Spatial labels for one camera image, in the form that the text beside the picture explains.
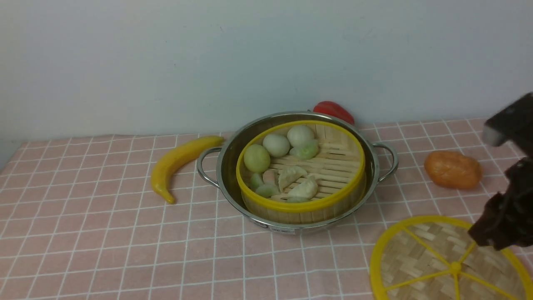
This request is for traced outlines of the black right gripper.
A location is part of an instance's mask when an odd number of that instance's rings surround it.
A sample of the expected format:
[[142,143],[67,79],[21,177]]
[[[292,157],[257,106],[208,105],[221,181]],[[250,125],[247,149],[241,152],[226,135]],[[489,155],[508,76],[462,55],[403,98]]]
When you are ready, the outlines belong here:
[[480,247],[496,251],[533,245],[533,162],[523,158],[505,171],[506,192],[497,192],[485,204],[468,235]]

